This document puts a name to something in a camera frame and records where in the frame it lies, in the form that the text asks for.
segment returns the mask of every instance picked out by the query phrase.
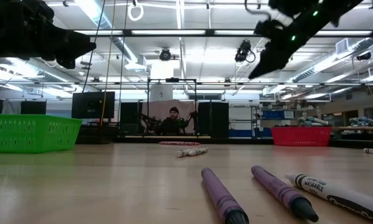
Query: green basket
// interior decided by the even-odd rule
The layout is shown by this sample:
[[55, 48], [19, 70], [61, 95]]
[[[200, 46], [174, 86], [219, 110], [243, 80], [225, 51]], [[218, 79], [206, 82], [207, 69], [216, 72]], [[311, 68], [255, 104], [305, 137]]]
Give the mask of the green basket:
[[0, 114], [0, 152], [40, 153], [74, 148], [82, 120]]

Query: security camera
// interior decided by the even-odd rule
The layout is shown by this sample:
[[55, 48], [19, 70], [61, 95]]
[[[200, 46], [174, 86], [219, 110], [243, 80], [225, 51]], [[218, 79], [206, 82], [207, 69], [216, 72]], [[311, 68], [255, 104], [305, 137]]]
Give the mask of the security camera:
[[162, 61], [169, 61], [171, 59], [171, 53], [169, 49], [163, 49], [159, 56], [160, 60]]

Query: man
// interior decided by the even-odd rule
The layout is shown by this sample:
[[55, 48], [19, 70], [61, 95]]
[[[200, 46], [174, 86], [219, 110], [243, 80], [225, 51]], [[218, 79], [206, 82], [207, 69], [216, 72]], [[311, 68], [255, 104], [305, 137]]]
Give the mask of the man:
[[175, 106], [169, 109], [169, 117], [166, 118], [154, 132], [157, 135], [178, 135], [179, 125], [178, 125], [179, 110]]

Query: shelving unit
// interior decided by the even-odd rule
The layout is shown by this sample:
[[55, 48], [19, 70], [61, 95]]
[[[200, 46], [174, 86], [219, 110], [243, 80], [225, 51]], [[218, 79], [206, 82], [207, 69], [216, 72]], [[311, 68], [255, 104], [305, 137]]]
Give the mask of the shelving unit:
[[[253, 105], [253, 102], [250, 102], [249, 105], [240, 105], [240, 106], [229, 106], [230, 116], [237, 116], [238, 114], [241, 118], [229, 118], [229, 138], [251, 138], [251, 139], [271, 139], [271, 132], [270, 128], [272, 128], [275, 124], [271, 124], [270, 127], [263, 127], [265, 121], [288, 121], [284, 123], [279, 123], [277, 125], [298, 125], [298, 123], [293, 124], [294, 120], [297, 120], [298, 117], [301, 115], [297, 113], [297, 111], [308, 111], [313, 110], [314, 108], [302, 108], [299, 110], [296, 109], [287, 109], [287, 108], [269, 108], [263, 107], [263, 105]], [[238, 109], [245, 109], [244, 113], [231, 113], [231, 108], [234, 110]], [[248, 118], [245, 116], [247, 108], [250, 110], [250, 117]], [[248, 124], [247, 126], [238, 126], [237, 124]]]

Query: red basket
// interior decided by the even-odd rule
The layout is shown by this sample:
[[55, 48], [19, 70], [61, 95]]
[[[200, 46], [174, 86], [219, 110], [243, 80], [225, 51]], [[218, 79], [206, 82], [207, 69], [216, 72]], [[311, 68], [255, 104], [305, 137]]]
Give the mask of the red basket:
[[280, 127], [271, 128], [273, 142], [278, 146], [327, 146], [330, 127]]

